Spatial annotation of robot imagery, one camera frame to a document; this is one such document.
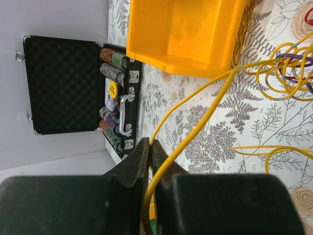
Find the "table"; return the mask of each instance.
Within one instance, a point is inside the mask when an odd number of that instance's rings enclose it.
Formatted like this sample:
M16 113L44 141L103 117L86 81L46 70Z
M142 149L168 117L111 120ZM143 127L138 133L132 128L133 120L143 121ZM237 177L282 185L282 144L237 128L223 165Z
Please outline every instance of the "table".
M109 7L108 41L126 46L130 2L110 0ZM245 10L245 14L253 10L252 19L249 24L242 21L234 61L247 64L267 59L276 46L297 42L307 35L313 27L305 25L304 15L311 7L313 0L252 0ZM205 82L205 78L168 74L144 64L137 141L151 137L166 112ZM157 136L168 154L195 127L223 83L206 88L168 118ZM311 96L307 92L300 95ZM190 173L264 173L264 156L235 154L232 147L313 148L312 124L312 101L268 100L258 91L255 77L241 74L234 79L211 120L177 162ZM109 144L107 148L114 155ZM273 156L269 167L270 173L277 175L288 188L307 234L313 234L313 163L287 151Z

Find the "case handle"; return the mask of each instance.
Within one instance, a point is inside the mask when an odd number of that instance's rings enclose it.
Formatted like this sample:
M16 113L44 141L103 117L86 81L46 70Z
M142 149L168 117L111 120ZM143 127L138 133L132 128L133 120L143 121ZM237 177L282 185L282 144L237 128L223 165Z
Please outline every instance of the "case handle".
M124 131L125 125L125 103L128 100L132 102L135 98L135 94L127 94L121 98L120 116L119 116L119 133L124 136L130 136L132 134L132 125L129 123L126 125L126 131Z

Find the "yellow plastic bin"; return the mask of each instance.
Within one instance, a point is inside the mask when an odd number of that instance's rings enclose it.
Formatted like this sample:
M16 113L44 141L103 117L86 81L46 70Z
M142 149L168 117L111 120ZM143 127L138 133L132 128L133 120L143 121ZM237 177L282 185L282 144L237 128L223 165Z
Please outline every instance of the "yellow plastic bin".
M127 56L172 74L229 70L249 0L131 0Z

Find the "yellow button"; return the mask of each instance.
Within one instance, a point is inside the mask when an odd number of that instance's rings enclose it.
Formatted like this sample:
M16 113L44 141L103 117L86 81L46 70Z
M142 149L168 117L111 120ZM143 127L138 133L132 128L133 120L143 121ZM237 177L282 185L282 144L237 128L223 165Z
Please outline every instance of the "yellow button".
M111 81L109 84L109 88L110 88L110 96L112 98L116 98L117 97L117 93L118 93L118 86L115 82Z

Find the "white wall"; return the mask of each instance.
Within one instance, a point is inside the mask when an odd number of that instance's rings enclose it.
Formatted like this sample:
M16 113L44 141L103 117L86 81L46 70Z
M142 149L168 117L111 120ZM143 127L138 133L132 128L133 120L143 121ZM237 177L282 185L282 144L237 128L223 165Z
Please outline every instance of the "white wall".
M100 132L35 136L25 64L14 60L23 35L107 40L108 0L0 0L0 169L103 150Z
M59 160L0 170L0 184L7 178L26 175L103 175L115 166L107 150Z

